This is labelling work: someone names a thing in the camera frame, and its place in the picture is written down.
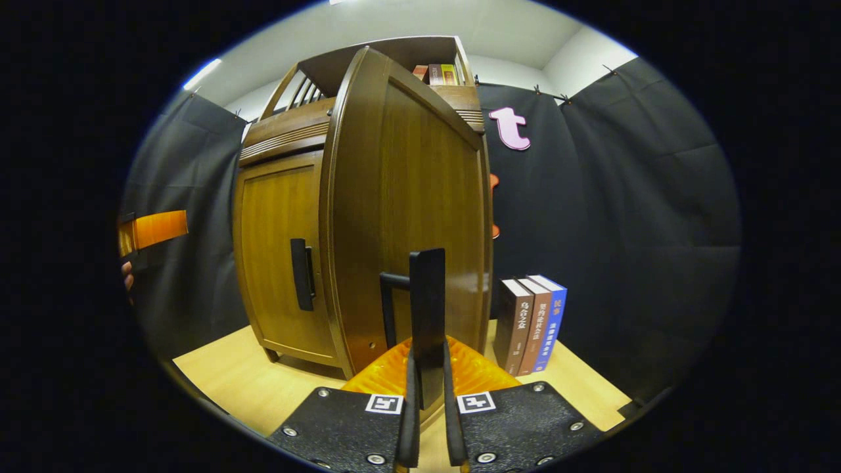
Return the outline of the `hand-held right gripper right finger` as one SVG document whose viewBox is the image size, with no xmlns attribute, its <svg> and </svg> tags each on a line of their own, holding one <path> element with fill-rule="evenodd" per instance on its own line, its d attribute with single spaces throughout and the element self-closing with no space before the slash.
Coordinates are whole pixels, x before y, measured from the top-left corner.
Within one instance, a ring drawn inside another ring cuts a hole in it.
<svg viewBox="0 0 841 473">
<path fill-rule="evenodd" d="M 443 392 L 449 461 L 461 472 L 539 472 L 606 435 L 546 381 L 457 395 L 460 347 L 444 342 Z"/>
</svg>

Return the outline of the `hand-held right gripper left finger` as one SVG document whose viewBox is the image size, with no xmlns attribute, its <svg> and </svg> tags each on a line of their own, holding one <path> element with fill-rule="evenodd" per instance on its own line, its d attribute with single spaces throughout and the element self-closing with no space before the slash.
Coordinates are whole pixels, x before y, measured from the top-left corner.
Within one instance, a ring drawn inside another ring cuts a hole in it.
<svg viewBox="0 0 841 473">
<path fill-rule="evenodd" d="M 319 386 L 269 435 L 330 472 L 406 472 L 419 461 L 421 393 L 410 338 L 340 388 Z"/>
</svg>

